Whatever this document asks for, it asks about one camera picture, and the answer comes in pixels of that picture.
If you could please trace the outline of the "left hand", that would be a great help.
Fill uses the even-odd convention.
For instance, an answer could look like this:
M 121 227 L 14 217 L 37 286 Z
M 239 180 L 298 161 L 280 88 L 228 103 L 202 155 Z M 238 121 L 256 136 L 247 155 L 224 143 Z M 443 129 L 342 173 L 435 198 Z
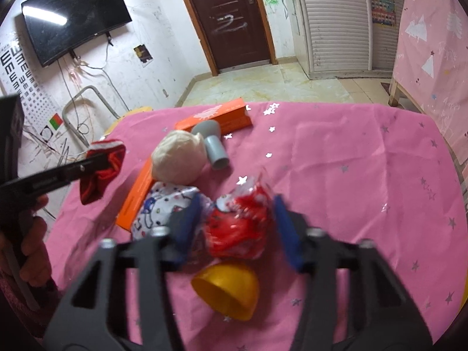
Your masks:
M 21 252 L 26 256 L 26 261 L 20 270 L 20 277 L 35 288 L 45 286 L 51 279 L 51 263 L 44 244 L 47 224 L 42 217 L 36 215 L 47 204 L 47 195 L 37 198 L 31 209 L 32 226 L 21 244 Z

